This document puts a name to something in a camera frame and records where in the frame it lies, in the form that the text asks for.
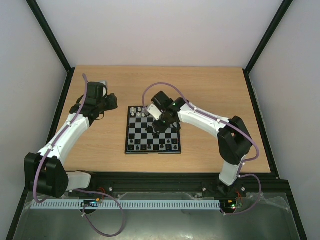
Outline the black and white chessboard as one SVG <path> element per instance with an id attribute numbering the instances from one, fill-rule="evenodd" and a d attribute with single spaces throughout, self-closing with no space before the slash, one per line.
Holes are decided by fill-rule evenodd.
<path id="1" fill-rule="evenodd" d="M 155 119 L 142 106 L 129 106 L 127 109 L 127 127 L 125 140 L 125 154 L 181 154 L 180 129 L 177 123 L 171 125 L 165 133 L 147 133 L 146 128 L 152 126 Z"/>

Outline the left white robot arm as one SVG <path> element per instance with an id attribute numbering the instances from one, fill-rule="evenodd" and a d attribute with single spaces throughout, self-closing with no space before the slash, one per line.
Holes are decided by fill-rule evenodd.
<path id="1" fill-rule="evenodd" d="M 26 188 L 33 193 L 37 203 L 41 202 L 39 194 L 60 198 L 65 192 L 89 187 L 91 173 L 83 170 L 67 172 L 64 164 L 93 122 L 117 107 L 117 97 L 108 93 L 106 81 L 85 82 L 84 95 L 71 107 L 61 129 L 37 153 L 30 152 L 24 158 Z"/>

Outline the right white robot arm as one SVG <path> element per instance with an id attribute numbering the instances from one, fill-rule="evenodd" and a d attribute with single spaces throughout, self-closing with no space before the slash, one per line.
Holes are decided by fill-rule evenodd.
<path id="1" fill-rule="evenodd" d="M 218 141 L 219 154 L 224 160 L 219 174 L 218 191 L 229 196 L 236 189 L 235 181 L 240 175 L 241 165 L 254 145 L 244 121 L 234 116 L 221 117 L 197 108 L 186 99 L 169 98 L 163 91 L 152 99 L 145 109 L 153 118 L 157 133 L 165 132 L 174 123 L 185 123 L 203 130 Z"/>

